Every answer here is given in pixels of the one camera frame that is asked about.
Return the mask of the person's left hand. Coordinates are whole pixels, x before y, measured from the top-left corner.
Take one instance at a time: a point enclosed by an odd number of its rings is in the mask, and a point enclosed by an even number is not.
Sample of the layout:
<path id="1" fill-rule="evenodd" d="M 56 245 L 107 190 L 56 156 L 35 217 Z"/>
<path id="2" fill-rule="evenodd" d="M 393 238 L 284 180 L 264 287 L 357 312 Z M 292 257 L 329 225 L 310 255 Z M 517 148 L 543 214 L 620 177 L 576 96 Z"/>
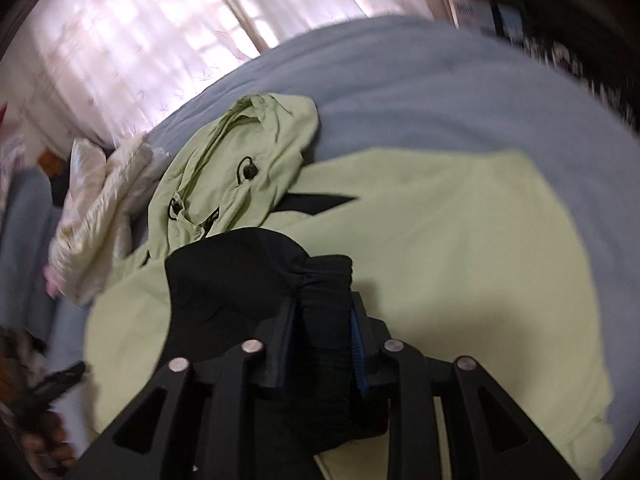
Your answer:
<path id="1" fill-rule="evenodd" d="M 21 446 L 32 466 L 44 466 L 50 460 L 57 467 L 73 467 L 77 460 L 62 418 L 55 412 L 42 414 L 40 431 L 35 434 L 21 433 Z"/>

